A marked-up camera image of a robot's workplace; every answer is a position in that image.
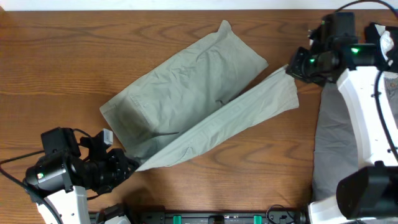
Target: wood grain surface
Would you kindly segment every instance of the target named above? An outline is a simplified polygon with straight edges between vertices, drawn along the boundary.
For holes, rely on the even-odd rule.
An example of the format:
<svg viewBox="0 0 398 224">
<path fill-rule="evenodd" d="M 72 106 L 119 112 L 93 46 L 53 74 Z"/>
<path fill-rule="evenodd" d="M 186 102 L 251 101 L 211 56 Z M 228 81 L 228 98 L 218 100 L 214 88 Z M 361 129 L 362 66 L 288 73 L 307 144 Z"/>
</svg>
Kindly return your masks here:
<svg viewBox="0 0 398 224">
<path fill-rule="evenodd" d="M 0 159 L 41 150 L 57 126 L 96 134 L 99 108 L 140 76 L 210 32 L 223 19 L 269 63 L 251 84 L 307 46 L 309 28 L 331 11 L 90 11 L 0 14 Z M 387 11 L 356 11 L 357 30 L 394 24 Z M 188 162 L 135 173 L 92 211 L 125 201 L 134 209 L 266 210 L 310 201 L 321 89 L 296 82 L 300 108 L 232 137 Z M 6 164 L 18 179 L 38 156 Z M 29 196 L 0 177 L 0 222 L 43 223 Z"/>
</svg>

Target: white wall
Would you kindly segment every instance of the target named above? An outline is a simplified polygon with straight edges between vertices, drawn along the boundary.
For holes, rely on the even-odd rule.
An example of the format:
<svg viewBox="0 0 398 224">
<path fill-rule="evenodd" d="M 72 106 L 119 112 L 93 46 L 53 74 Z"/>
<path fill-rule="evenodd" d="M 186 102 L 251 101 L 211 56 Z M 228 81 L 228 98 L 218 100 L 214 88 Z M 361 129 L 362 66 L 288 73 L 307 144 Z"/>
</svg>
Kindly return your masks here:
<svg viewBox="0 0 398 224">
<path fill-rule="evenodd" d="M 354 0 L 0 0 L 6 11 L 34 10 L 215 10 L 337 9 Z M 395 8 L 398 0 L 385 0 Z M 364 2 L 350 9 L 384 9 Z"/>
</svg>

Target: green tape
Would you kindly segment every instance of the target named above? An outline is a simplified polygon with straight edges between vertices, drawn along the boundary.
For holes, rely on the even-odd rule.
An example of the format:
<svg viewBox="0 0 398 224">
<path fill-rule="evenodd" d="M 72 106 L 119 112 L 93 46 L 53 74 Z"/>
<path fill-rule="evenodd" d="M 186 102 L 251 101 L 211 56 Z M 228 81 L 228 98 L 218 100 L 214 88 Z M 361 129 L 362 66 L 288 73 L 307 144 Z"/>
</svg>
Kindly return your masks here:
<svg viewBox="0 0 398 224">
<path fill-rule="evenodd" d="M 181 224 L 181 215 L 173 216 L 173 224 Z"/>
<path fill-rule="evenodd" d="M 254 219 L 254 224 L 262 224 L 262 216 L 255 215 L 253 219 Z"/>
</svg>

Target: gray fabric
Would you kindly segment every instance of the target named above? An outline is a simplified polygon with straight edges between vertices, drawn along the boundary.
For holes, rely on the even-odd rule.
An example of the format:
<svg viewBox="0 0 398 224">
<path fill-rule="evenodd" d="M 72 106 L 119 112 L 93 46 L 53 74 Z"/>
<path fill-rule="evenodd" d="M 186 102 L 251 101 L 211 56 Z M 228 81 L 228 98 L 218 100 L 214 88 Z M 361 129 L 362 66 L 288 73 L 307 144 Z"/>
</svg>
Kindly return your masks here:
<svg viewBox="0 0 398 224">
<path fill-rule="evenodd" d="M 172 166 L 210 150 L 251 125 L 298 106 L 297 89 L 284 68 L 262 83 L 265 90 L 257 88 L 239 97 L 245 96 L 250 105 L 237 99 L 236 107 L 229 105 L 267 66 L 223 21 L 218 32 L 175 54 L 100 110 L 126 148 L 127 156 L 144 164 L 139 170 Z M 275 86 L 290 89 L 283 92 Z M 220 111 L 225 105 L 230 111 Z M 258 114 L 240 112 L 243 105 Z M 223 116 L 240 117 L 228 124 L 220 115 L 213 115 L 216 111 Z M 204 125 L 201 121 L 210 115 L 212 119 Z M 198 137 L 181 138 L 188 130 Z"/>
<path fill-rule="evenodd" d="M 386 93 L 398 123 L 398 80 L 386 79 Z M 353 127 L 343 96 L 335 84 L 326 84 L 315 135 L 313 200 L 336 194 L 341 179 L 358 170 Z"/>
</svg>

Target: green led indicator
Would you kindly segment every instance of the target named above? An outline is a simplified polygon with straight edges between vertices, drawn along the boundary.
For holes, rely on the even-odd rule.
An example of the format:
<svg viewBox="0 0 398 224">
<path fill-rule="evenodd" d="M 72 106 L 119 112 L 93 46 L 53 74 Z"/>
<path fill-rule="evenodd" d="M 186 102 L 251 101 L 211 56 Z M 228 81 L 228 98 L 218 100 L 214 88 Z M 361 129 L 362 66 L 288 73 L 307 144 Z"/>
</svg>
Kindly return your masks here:
<svg viewBox="0 0 398 224">
<path fill-rule="evenodd" d="M 352 49 L 351 49 L 351 51 L 352 51 L 352 53 L 354 53 L 354 54 L 358 54 L 358 52 L 359 52 L 359 49 L 352 48 Z"/>
</svg>

